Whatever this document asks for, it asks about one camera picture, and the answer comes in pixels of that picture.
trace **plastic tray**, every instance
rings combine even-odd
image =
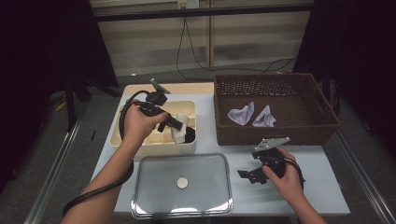
[[[117,149],[120,146],[120,111],[123,105],[118,110],[116,124],[111,131],[110,145]],[[196,132],[196,114],[195,102],[193,101],[169,101],[166,102],[161,108],[173,117],[177,114],[184,114],[189,117],[189,127],[193,128]],[[175,144],[172,138],[171,128],[165,126],[162,133],[156,129],[144,140],[142,147],[134,157],[137,161],[146,156],[161,156],[161,155],[179,155],[190,154],[195,151],[196,138],[192,143],[188,144]]]

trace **white tabletop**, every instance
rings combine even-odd
[[[123,95],[120,105],[123,105],[129,97],[130,95]],[[237,170],[251,171],[260,167],[261,163],[253,160],[251,156],[255,146],[221,147],[218,145],[213,94],[170,94],[167,97],[168,101],[191,100],[195,102],[197,118],[195,153],[222,153],[227,158],[233,195],[233,211],[230,216],[284,217],[294,214],[291,207],[277,194],[271,181],[264,185],[250,184],[247,179],[239,177]],[[116,117],[115,115],[93,176],[99,173],[115,151],[110,145],[110,137]],[[341,216],[350,213],[321,146],[284,146],[283,148],[296,157],[305,179],[304,193],[321,215]],[[134,174],[121,188],[115,212],[132,212],[131,201],[136,181],[137,161],[134,167]]]

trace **human hand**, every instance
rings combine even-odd
[[[166,120],[167,113],[161,113],[154,117],[144,115],[135,105],[139,101],[132,100],[132,105],[128,109],[124,120],[124,141],[138,140],[143,143],[143,140],[148,137],[155,125]]]
[[[283,148],[278,149],[284,157],[296,161],[295,157]],[[297,203],[305,200],[304,192],[300,183],[300,177],[295,167],[286,163],[286,173],[279,178],[268,166],[263,166],[262,171],[274,183],[277,192],[289,203]]]

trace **metal rail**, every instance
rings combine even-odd
[[[202,17],[202,16],[224,16],[240,14],[260,14],[260,13],[279,13],[279,12],[297,12],[311,11],[318,5],[311,4],[294,4],[294,5],[275,5],[263,7],[208,7],[192,9],[175,9],[175,10],[158,10],[146,12],[131,12],[122,14],[101,14],[89,17],[66,17],[69,21],[136,21],[148,19],[166,19],[166,18],[183,18],[183,17]]]
[[[76,120],[75,125],[73,126],[71,131],[66,134],[66,137],[64,138],[64,142],[62,143],[61,149],[59,150],[59,153],[56,156],[55,162],[52,164],[52,167],[49,170],[49,175],[47,176],[47,179],[44,182],[44,185],[41,188],[40,193],[35,198],[35,202],[34,202],[32,208],[30,209],[27,218],[24,221],[24,224],[38,224],[38,223],[40,223],[40,220],[41,220],[41,218],[44,214],[44,211],[47,208],[47,204],[50,200],[50,196],[52,195],[52,192],[55,187],[58,176],[61,173],[62,168],[64,166],[64,161],[67,157],[69,149],[73,145],[73,142],[76,138],[81,118],[85,114],[88,104],[89,104],[89,102],[85,102],[82,104],[81,109],[79,110],[78,119]]]
[[[356,179],[358,180],[361,188],[363,189],[364,193],[366,194],[367,198],[369,199],[370,203],[372,204],[374,210],[378,214],[379,218],[381,219],[382,223],[384,224],[394,224],[396,223],[396,219],[394,215],[391,213],[389,206],[381,193],[379,192],[378,188],[375,186],[373,181],[364,171],[361,163],[359,162],[358,158],[353,153],[350,145],[347,143],[343,133],[338,130],[334,135],[335,140],[340,145],[340,150],[343,153],[346,163],[349,165],[352,173],[355,175]]]

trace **human arm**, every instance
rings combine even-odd
[[[279,151],[284,157],[295,160],[295,157],[285,149]],[[303,224],[323,224],[326,221],[306,199],[300,183],[300,177],[295,167],[286,164],[286,173],[279,178],[268,166],[263,166],[262,171],[274,183],[278,193],[288,202],[296,216]]]
[[[120,147],[81,195],[120,180],[129,169],[143,140],[149,136],[153,127],[164,121],[166,117],[166,113],[147,117],[137,106],[131,105],[126,113],[124,137]],[[121,186],[111,189],[72,207],[62,223],[110,223],[120,188]]]

